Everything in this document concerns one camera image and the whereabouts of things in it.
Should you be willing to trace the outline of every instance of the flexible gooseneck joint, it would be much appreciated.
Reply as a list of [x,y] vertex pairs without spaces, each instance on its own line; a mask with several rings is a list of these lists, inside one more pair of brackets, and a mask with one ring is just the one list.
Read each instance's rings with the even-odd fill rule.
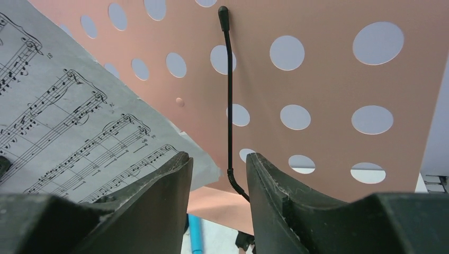
[[232,48],[229,36],[229,10],[226,6],[218,8],[221,30],[224,35],[226,52],[228,55],[228,179],[233,189],[249,202],[249,196],[237,183],[232,167]]

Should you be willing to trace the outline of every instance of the pink metal surface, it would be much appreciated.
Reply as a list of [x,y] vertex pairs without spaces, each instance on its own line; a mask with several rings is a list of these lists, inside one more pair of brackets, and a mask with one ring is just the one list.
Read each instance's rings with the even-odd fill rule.
[[[260,152],[294,178],[345,201],[377,191],[415,189],[449,48],[446,0],[218,0],[211,7],[195,0],[153,0],[166,5],[160,21],[148,15],[143,0],[30,2],[56,24],[68,27],[99,63],[112,63],[126,85],[187,132],[225,175],[227,76],[215,71],[210,54],[224,44],[217,10],[226,5],[237,59],[234,103],[250,115],[249,124],[234,126],[235,175],[244,189],[245,163],[239,157],[244,148]],[[126,14],[124,31],[114,27],[108,16],[111,3],[119,4]],[[95,39],[86,35],[82,15],[93,20]],[[403,47],[387,63],[361,63],[353,53],[354,38],[365,26],[383,21],[401,29]],[[272,43],[283,35],[299,39],[305,50],[304,61],[292,71],[280,70],[270,59]],[[182,78],[167,69],[171,52],[186,63]],[[136,77],[133,58],[148,67],[147,80]],[[281,121],[281,110],[290,104],[309,112],[311,122],[305,129],[292,130]],[[387,108],[394,117],[391,128],[378,135],[357,131],[352,116],[367,105]],[[295,172],[289,166],[292,155],[309,157],[316,170]],[[357,181],[351,167],[359,162],[380,165],[385,180]],[[237,195],[230,192],[222,177],[192,193],[189,210],[252,231],[248,204],[234,200]],[[242,214],[245,219],[237,223]]]

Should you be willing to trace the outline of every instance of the blue cylinder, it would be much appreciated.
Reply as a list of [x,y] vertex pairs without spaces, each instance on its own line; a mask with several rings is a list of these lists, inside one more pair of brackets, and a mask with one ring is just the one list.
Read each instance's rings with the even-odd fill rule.
[[195,215],[189,214],[188,224],[190,228],[190,244],[192,246],[192,254],[203,254],[201,219]]

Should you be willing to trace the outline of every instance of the sheet music page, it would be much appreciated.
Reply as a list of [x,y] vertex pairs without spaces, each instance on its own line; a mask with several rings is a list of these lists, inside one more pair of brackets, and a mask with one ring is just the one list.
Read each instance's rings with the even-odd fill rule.
[[0,193],[93,202],[162,166],[194,158],[192,189],[220,170],[26,0],[0,2]]

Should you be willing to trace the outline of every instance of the white hole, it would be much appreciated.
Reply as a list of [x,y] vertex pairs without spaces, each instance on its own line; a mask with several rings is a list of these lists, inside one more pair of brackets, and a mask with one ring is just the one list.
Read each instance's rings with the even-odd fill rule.
[[95,39],[98,35],[97,28],[95,27],[94,21],[87,15],[81,16],[81,26],[86,32],[87,36]]
[[298,105],[287,105],[281,110],[282,123],[292,130],[304,130],[310,124],[309,112]]
[[152,19],[160,21],[165,17],[165,13],[167,12],[165,0],[143,0],[143,4]]
[[385,173],[385,170],[376,164],[362,162],[355,164],[351,168],[351,175],[361,183],[378,184],[385,179],[387,174]]
[[240,152],[239,152],[240,159],[241,159],[244,163],[246,163],[246,156],[247,156],[249,153],[253,153],[253,152],[255,152],[255,151],[252,151],[251,149],[248,149],[248,148],[243,148],[243,149],[241,149]]
[[295,70],[304,61],[304,56],[304,46],[290,35],[277,38],[270,47],[271,62],[281,70]]
[[243,106],[239,104],[232,105],[232,123],[237,126],[247,126],[249,123],[249,113]]
[[[228,54],[226,52],[226,46],[218,45],[215,46],[211,51],[211,64],[212,67],[223,75],[228,74]],[[232,53],[232,72],[236,69],[237,59]]]
[[117,71],[111,63],[105,63],[104,68],[112,73],[116,78],[120,78],[119,71]]
[[185,65],[184,59],[176,53],[169,53],[165,63],[170,73],[177,78],[182,78],[187,73],[187,65]]
[[128,25],[128,20],[126,18],[125,11],[119,4],[112,3],[109,5],[109,18],[111,19],[112,24],[120,31],[126,29]]
[[315,171],[315,163],[304,155],[294,155],[289,158],[290,167],[298,173],[310,174]]
[[72,36],[72,34],[71,34],[69,28],[68,28],[66,25],[61,24],[59,27],[60,27],[62,30],[64,30],[64,32],[66,32],[68,35],[70,35],[70,37],[73,38],[73,36]]
[[140,78],[141,80],[147,80],[150,77],[150,72],[149,72],[147,66],[139,58],[134,58],[131,61],[131,67],[132,67],[132,70],[134,70],[134,73],[136,74],[136,76],[138,78]]
[[217,0],[195,0],[195,2],[202,7],[211,7]]
[[376,22],[360,30],[354,39],[355,57],[367,65],[381,65],[395,58],[404,45],[401,29],[390,22]]
[[393,115],[384,107],[365,106],[352,115],[353,127],[364,134],[380,134],[393,126]]

